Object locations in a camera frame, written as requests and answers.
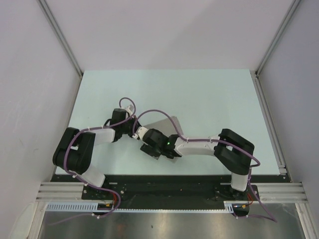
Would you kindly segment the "grey cloth napkin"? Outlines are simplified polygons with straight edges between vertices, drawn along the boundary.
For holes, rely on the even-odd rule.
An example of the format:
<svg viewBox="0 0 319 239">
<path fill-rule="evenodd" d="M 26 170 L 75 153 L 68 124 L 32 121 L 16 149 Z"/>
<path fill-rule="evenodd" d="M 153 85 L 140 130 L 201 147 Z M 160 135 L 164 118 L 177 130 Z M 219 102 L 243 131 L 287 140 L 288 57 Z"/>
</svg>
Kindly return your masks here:
<svg viewBox="0 0 319 239">
<path fill-rule="evenodd" d="M 178 131 L 181 134 L 183 134 L 183 130 L 182 130 L 182 127 L 180 125 L 178 118 L 176 116 L 171 116 L 171 119 L 174 122 L 175 126 L 177 127 Z M 148 129 L 151 129 L 151 128 L 157 129 L 167 137 L 169 137 L 172 134 L 176 134 L 176 130 L 168 118 L 147 124 L 147 125 L 145 125 L 145 127 Z"/>
</svg>

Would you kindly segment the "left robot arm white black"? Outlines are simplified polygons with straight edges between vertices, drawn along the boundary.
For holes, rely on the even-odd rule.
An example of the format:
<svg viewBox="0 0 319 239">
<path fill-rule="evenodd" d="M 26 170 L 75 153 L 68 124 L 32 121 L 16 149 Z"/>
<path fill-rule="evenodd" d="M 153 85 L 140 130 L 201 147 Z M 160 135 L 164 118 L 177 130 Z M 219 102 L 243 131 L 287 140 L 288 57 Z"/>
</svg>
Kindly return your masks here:
<svg viewBox="0 0 319 239">
<path fill-rule="evenodd" d="M 101 128 L 81 133 L 77 128 L 68 127 L 55 150 L 53 164 L 93 185 L 92 192 L 99 199 L 107 198 L 110 186 L 104 183 L 105 175 L 91 163 L 93 149 L 100 144 L 116 142 L 125 134 L 132 137 L 141 126 L 136 119 L 130 107 L 117 108 Z"/>
</svg>

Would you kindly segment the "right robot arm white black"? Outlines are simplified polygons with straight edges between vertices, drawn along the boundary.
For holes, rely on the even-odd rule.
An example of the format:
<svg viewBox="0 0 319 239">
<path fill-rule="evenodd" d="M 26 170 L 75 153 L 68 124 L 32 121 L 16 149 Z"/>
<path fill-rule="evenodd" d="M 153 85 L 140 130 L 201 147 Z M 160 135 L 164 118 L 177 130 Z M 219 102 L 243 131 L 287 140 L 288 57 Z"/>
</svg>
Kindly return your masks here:
<svg viewBox="0 0 319 239">
<path fill-rule="evenodd" d="M 140 150 L 158 159 L 188 155 L 216 157 L 231 172 L 230 195 L 241 200 L 248 194 L 248 178 L 255 146 L 230 129 L 223 129 L 208 139 L 186 138 L 179 134 L 164 135 L 157 129 L 139 127 L 135 137 L 143 142 Z"/>
</svg>

